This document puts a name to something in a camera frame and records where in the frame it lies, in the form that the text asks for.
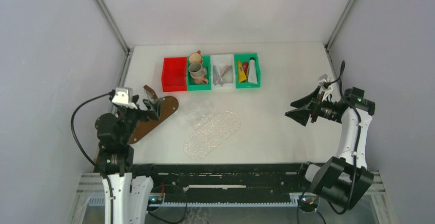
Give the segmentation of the clear acrylic holder box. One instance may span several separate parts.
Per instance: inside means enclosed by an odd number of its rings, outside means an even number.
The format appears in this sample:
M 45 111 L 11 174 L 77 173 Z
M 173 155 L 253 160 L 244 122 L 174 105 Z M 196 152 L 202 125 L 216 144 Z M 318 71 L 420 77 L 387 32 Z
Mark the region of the clear acrylic holder box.
M 191 103 L 185 107 L 187 121 L 195 129 L 198 130 L 214 118 L 214 113 L 201 103 Z

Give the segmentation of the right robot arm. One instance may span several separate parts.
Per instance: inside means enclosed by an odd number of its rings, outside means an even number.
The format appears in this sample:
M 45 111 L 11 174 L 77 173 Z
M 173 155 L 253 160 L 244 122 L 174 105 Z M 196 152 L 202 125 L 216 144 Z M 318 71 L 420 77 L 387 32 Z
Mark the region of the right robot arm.
M 306 162 L 301 165 L 296 184 L 302 191 L 313 193 L 330 205 L 351 210 L 374 181 L 367 170 L 365 147 L 368 127 L 375 112 L 375 103 L 364 98 L 364 90 L 346 89 L 339 101 L 323 99 L 321 87 L 309 95 L 291 102 L 293 110 L 285 116 L 302 126 L 314 123 L 318 117 L 341 124 L 338 150 L 322 166 Z

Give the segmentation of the beige cup orange handle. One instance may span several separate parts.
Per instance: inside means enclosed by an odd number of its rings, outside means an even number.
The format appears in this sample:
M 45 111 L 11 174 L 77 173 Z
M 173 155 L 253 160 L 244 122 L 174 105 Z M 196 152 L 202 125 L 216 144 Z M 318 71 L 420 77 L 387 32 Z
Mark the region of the beige cup orange handle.
M 191 53 L 190 55 L 189 55 L 189 57 L 188 57 L 188 61 L 189 61 L 189 63 L 192 65 L 192 64 L 195 64 L 195 63 L 200 63 L 200 64 L 202 64 L 203 63 L 203 57 L 202 57 L 202 55 L 201 55 L 201 51 L 200 50 L 197 50 L 196 52 L 193 52 L 193 53 Z

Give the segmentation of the grey ceramic mug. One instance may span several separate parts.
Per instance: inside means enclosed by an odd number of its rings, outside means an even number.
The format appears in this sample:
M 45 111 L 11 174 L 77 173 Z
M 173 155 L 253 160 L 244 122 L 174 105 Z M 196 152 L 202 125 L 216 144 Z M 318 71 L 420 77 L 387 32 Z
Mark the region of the grey ceramic mug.
M 199 62 L 190 64 L 188 71 L 192 78 L 201 78 L 207 75 L 207 69 Z

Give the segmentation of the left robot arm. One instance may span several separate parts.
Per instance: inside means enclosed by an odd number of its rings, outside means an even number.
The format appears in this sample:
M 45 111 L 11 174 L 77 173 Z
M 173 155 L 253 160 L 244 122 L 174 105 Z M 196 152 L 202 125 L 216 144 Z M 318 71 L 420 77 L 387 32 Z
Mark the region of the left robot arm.
M 117 107 L 117 113 L 105 113 L 95 122 L 99 153 L 97 166 L 103 179 L 106 223 L 124 223 L 128 220 L 131 168 L 134 149 L 130 140 L 140 122 L 161 118 L 162 98 L 144 99 L 145 109 L 136 103 L 138 96 L 125 92 L 108 94 Z

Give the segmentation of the clear holder with wooden ends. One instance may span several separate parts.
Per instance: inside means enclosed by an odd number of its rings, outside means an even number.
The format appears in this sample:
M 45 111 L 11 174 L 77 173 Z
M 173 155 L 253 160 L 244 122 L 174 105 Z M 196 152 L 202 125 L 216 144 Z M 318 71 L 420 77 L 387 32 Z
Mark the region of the clear holder with wooden ends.
M 157 107 L 159 105 L 159 99 L 156 92 L 148 85 L 144 85 L 140 90 L 138 90 L 136 95 L 136 105 L 141 109 L 144 109 L 146 106 Z

